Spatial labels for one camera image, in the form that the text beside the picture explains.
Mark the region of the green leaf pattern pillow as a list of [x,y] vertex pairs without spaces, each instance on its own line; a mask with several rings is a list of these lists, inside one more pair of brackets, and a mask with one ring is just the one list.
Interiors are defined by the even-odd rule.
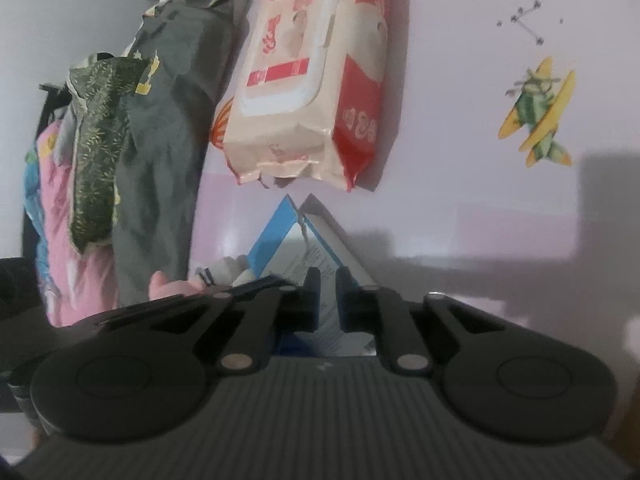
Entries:
[[81,254],[111,239],[115,169],[129,132],[128,99],[147,67],[140,58],[108,56],[68,73],[77,117],[68,230]]

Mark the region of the pink floral quilt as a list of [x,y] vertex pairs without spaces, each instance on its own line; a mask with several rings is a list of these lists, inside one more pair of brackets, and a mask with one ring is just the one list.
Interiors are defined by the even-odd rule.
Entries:
[[72,166],[57,165],[53,158],[60,125],[51,122],[32,144],[23,178],[25,210],[37,234],[38,292],[56,327],[118,307],[112,248],[98,246],[80,254],[70,242]]

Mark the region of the pink plush toy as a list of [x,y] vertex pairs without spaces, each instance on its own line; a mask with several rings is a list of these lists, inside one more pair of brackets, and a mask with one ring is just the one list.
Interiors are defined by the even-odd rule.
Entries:
[[194,280],[171,281],[162,271],[156,271],[150,278],[149,300],[160,300],[173,296],[194,296],[205,292],[206,285],[200,278]]

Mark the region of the blue white paper box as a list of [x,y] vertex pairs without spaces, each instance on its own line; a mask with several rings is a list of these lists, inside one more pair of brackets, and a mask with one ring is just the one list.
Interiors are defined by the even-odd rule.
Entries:
[[258,278],[277,275],[301,285],[307,271],[320,271],[318,328],[297,333],[294,340],[314,356],[373,356],[374,338],[366,333],[345,333],[340,326],[335,274],[349,268],[359,286],[375,283],[371,274],[320,214],[298,209],[291,197],[282,198],[262,234],[248,254],[248,263]]

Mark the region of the red wet wipes pack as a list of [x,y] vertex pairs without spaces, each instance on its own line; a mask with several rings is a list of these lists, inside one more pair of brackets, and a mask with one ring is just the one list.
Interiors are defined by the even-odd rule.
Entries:
[[222,139],[240,183],[354,187],[375,155],[386,14],[387,0],[262,0]]

